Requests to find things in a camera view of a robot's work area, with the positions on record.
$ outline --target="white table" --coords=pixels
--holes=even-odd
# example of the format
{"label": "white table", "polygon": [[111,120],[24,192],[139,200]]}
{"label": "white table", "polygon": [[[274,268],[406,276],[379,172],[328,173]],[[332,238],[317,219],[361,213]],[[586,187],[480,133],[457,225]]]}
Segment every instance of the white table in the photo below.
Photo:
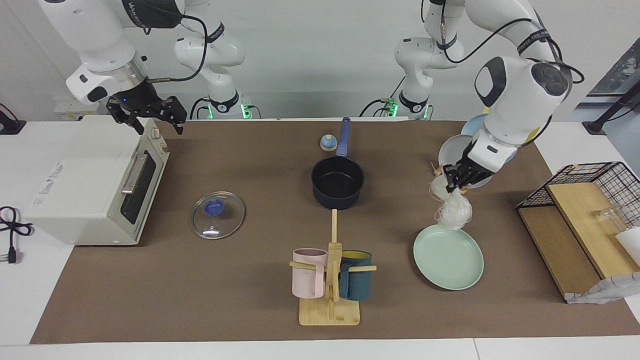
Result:
{"label": "white table", "polygon": [[[25,127],[21,135],[0,137],[0,204],[17,208],[25,208],[31,204],[33,194],[55,165],[64,144],[76,126],[77,123],[73,122],[32,122]],[[623,161],[606,137],[587,135],[579,123],[551,123],[545,134],[536,141],[536,145],[553,173],[570,163]],[[6,237],[6,233],[0,234],[0,252],[5,252],[8,248]],[[42,231],[18,240],[17,245],[18,251],[22,253],[20,263],[0,263],[0,359],[295,357],[311,360],[326,359],[337,354],[354,354],[361,359],[640,358],[640,336],[27,345],[72,247],[62,244]],[[636,318],[640,318],[640,296],[628,298],[627,302]]]}

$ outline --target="blue pan handle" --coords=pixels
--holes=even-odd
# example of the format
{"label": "blue pan handle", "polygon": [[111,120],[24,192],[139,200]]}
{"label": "blue pan handle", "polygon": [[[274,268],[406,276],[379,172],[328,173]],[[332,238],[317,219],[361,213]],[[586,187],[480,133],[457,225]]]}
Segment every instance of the blue pan handle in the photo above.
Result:
{"label": "blue pan handle", "polygon": [[337,156],[347,156],[350,127],[351,127],[351,119],[349,119],[348,117],[342,118],[342,128],[340,129],[340,141],[338,142],[338,150],[335,152]]}

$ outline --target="mint green plate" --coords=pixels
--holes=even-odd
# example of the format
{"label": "mint green plate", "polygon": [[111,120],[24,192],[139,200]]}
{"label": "mint green plate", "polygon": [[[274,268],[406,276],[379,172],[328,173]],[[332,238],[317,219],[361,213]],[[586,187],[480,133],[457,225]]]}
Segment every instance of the mint green plate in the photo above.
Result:
{"label": "mint green plate", "polygon": [[432,225],[413,243],[413,258],[432,283],[448,290],[464,290],[480,280],[484,258],[476,241],[462,230]]}

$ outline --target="mug rack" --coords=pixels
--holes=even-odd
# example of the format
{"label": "mug rack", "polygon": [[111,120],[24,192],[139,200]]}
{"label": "mug rack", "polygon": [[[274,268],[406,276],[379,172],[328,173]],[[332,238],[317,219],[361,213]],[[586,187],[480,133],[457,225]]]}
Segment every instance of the mug rack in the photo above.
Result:
{"label": "mug rack", "polygon": [[[298,320],[304,326],[358,325],[360,302],[340,298],[338,274],[342,260],[342,243],[338,242],[338,210],[332,210],[331,242],[327,251],[326,285],[324,296],[318,299],[300,299]],[[313,264],[290,261],[289,266],[315,270]],[[376,265],[352,266],[349,272],[376,271]]]}

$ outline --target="black wire basket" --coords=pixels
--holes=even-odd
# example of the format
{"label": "black wire basket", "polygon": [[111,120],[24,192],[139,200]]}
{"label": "black wire basket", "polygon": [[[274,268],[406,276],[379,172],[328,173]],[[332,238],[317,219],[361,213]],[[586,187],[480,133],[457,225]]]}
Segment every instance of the black wire basket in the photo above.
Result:
{"label": "black wire basket", "polygon": [[612,205],[626,207],[623,218],[629,227],[640,225],[640,180],[619,161],[567,165],[516,208],[555,206],[547,186],[574,183],[596,183]]}

